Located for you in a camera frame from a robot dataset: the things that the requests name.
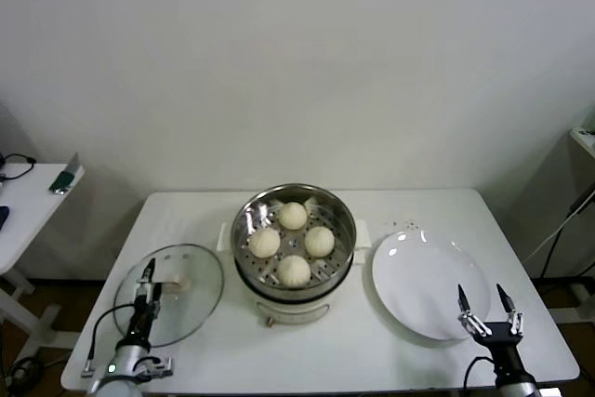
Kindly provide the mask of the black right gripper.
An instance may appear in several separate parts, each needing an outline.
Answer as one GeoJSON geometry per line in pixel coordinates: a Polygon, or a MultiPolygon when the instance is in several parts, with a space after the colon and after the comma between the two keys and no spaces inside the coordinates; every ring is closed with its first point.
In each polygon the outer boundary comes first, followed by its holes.
{"type": "Polygon", "coordinates": [[[528,381],[528,373],[524,369],[517,345],[522,340],[523,314],[518,312],[512,298],[504,288],[496,285],[502,306],[508,316],[508,322],[484,323],[470,308],[465,291],[457,286],[460,314],[458,321],[478,343],[488,349],[492,355],[496,374],[496,385],[506,386],[528,381]]]}

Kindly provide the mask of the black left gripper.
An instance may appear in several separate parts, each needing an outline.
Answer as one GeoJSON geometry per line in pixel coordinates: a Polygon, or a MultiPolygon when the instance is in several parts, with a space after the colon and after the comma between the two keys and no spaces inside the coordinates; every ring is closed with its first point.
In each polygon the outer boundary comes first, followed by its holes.
{"type": "Polygon", "coordinates": [[[143,269],[136,282],[136,308],[126,330],[127,346],[150,346],[152,325],[161,308],[162,284],[154,283],[155,258],[143,269]]]}

